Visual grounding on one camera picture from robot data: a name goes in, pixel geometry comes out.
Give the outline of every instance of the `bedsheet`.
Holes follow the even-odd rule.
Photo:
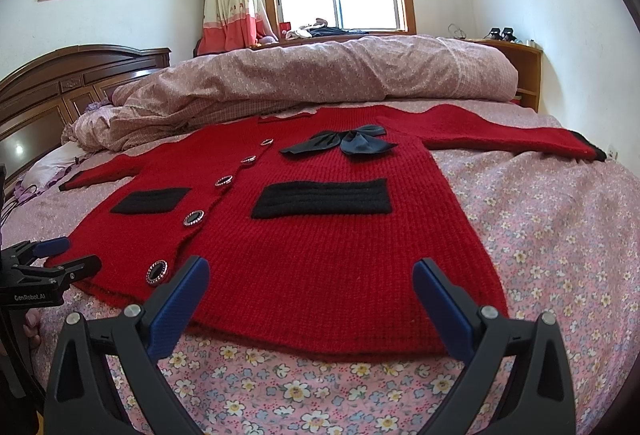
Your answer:
[[[385,104],[425,111],[443,102],[500,124],[559,126],[552,117],[508,103]],[[134,148],[129,154],[168,140]],[[82,168],[113,155],[97,154]],[[640,350],[640,180],[612,161],[585,163],[535,152],[514,156],[443,150],[433,155],[492,257],[510,315],[535,319],[551,310],[558,316],[574,379],[578,435],[586,435],[610,406]],[[43,240],[70,233],[125,183],[44,193],[14,211],[3,229],[5,245],[26,237]],[[295,293],[290,306],[296,306]],[[34,352],[35,370],[43,383],[63,319],[73,310],[88,318],[119,312],[76,288],[65,293],[63,306],[43,309],[44,342]],[[505,360],[473,431],[488,423],[510,365]],[[110,366],[133,425],[149,433],[116,358]],[[172,357],[159,366],[207,435],[416,433],[462,369],[448,357],[375,365],[326,363],[193,335],[183,335]]]

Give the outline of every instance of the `hand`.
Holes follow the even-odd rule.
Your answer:
[[[32,349],[40,346],[42,339],[39,334],[40,325],[40,311],[37,309],[30,309],[24,316],[24,334],[29,338],[29,344]],[[6,355],[6,350],[0,343],[0,355]]]

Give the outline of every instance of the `sweater pocket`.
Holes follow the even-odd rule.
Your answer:
[[[251,217],[274,219],[295,214],[388,214],[391,211],[386,179],[367,182],[295,180],[263,189]]]
[[[118,214],[153,214],[173,211],[189,191],[191,191],[191,188],[134,191],[111,208],[111,212],[117,212]]]

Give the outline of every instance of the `black bow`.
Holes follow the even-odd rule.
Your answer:
[[[382,126],[366,124],[355,130],[331,131],[324,130],[316,133],[311,139],[300,144],[295,144],[280,150],[280,153],[297,155],[314,151],[329,150],[340,145],[340,149],[346,155],[384,153],[398,144],[393,144],[382,139],[376,139],[378,135],[384,135],[386,130]]]

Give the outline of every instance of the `wooden headboard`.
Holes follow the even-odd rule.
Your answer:
[[[18,68],[0,81],[0,163],[9,185],[60,146],[66,124],[118,86],[169,66],[169,49],[115,45],[65,47]]]

